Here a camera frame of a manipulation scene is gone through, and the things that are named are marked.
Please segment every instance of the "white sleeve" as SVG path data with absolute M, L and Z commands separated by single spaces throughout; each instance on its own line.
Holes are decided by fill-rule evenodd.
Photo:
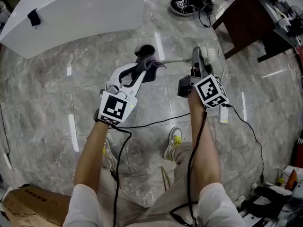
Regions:
M 198 216 L 205 227 L 244 227 L 245 223 L 221 183 L 212 183 L 199 194 Z
M 97 195 L 90 187 L 74 187 L 63 227 L 102 227 Z

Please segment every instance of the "brown desk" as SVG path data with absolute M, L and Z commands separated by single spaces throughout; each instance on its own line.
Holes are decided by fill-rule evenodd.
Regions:
M 257 40 L 262 40 L 266 54 L 264 61 L 295 47 L 295 39 L 276 26 L 276 18 L 265 0 L 235 0 L 213 24 L 214 30 L 224 23 L 234 48 L 224 53 L 226 59 L 243 50 Z

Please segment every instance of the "power cord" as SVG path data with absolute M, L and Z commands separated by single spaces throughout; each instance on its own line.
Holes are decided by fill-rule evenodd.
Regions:
M 120 159 L 121 159 L 121 155 L 122 155 L 123 149 L 124 149 L 126 143 L 128 142 L 128 140 L 131 138 L 132 133 L 129 132 L 129 131 L 122 130 L 122 129 L 114 126 L 114 125 L 112 125 L 112 127 L 115 130 L 118 130 L 120 132 L 129 134 L 129 136 L 124 141 L 124 143 L 123 143 L 123 145 L 121 147 L 121 150 L 120 150 L 119 155 L 118 155 L 118 160 L 117 160 L 117 167 L 116 167 L 116 182 L 117 182 L 117 185 L 116 185 L 116 194 L 115 194 L 115 201 L 114 201 L 114 225 L 113 225 L 115 227 L 116 226 L 116 217 L 117 217 L 117 201 L 118 201 L 118 195 L 119 195 L 119 164 L 120 164 Z
M 255 137 L 256 142 L 260 145 L 260 147 L 261 147 L 261 159 L 262 159 L 262 163 L 263 163 L 263 170 L 262 170 L 262 173 L 261 173 L 261 176 L 260 176 L 260 181 L 261 181 L 261 183 L 263 184 L 263 183 L 264 183 L 264 175 L 263 175 L 263 173 L 264 173 L 265 165 L 264 165 L 264 160 L 263 160 L 263 156 L 262 156 L 262 145 L 261 145 L 261 143 L 257 140 L 256 134 L 255 134 L 253 128 L 251 127 L 251 125 L 250 125 L 249 123 L 247 123 L 246 121 L 244 121 L 244 120 L 239 116 L 237 110 L 236 110 L 232 105 L 230 105 L 230 104 L 222 104 L 222 106 L 223 106 L 223 107 L 228 107 L 228 108 L 232 107 L 232 108 L 234 109 L 234 111 L 236 112 L 236 114 L 237 114 L 237 116 L 239 117 L 239 119 L 240 119 L 241 121 L 243 121 L 244 123 L 246 123 L 246 124 L 251 128 L 251 130 L 252 130 L 252 132 L 253 132 L 253 134 L 254 134 L 254 137 Z

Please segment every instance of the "cardboard box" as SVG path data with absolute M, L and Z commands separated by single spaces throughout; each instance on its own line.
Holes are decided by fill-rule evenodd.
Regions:
M 13 227 L 62 226 L 71 197 L 35 186 L 12 190 L 2 201 Z

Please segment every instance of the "black device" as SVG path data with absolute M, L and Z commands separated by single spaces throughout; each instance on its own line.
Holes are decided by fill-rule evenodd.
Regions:
M 201 49 L 199 46 L 193 49 L 192 56 L 192 69 L 190 76 L 186 76 L 179 80 L 178 96 L 187 98 L 191 92 L 191 88 L 199 82 L 202 78 L 207 77 L 209 74 L 214 74 L 211 64 L 205 64 Z

